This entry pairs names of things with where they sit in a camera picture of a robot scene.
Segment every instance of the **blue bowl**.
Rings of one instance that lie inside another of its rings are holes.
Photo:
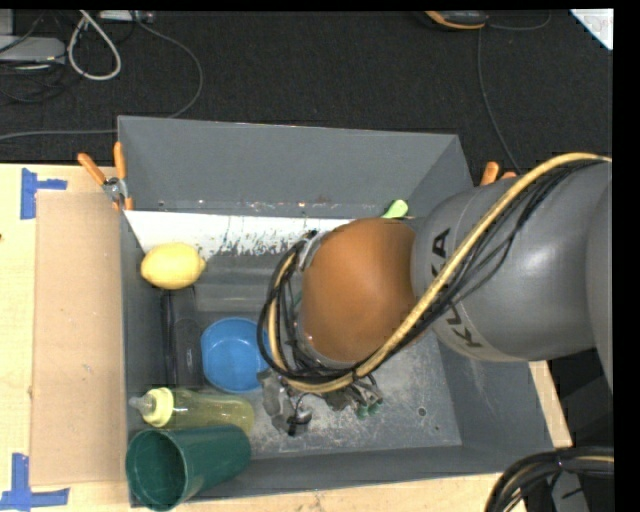
[[[256,374],[269,365],[260,355],[257,330],[256,322],[239,317],[224,318],[205,329],[200,344],[209,383],[227,393],[246,393],[260,387]],[[269,338],[264,330],[263,336],[268,350]]]

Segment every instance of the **plastic bottle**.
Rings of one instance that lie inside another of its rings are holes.
[[[129,405],[157,428],[183,429],[232,424],[247,435],[254,422],[253,407],[242,397],[203,393],[186,388],[154,388]]]

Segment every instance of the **black object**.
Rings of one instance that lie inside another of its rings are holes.
[[[161,304],[167,383],[201,387],[205,384],[200,348],[202,328],[194,319],[195,289],[165,291]]]

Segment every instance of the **lemon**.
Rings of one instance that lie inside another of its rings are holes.
[[[195,283],[205,266],[196,249],[182,242],[170,242],[156,245],[145,254],[140,274],[158,288],[179,290]]]

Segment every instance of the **green cup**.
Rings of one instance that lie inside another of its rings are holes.
[[[170,510],[240,474],[250,458],[249,439],[235,425],[143,430],[127,448],[127,480],[144,506]]]

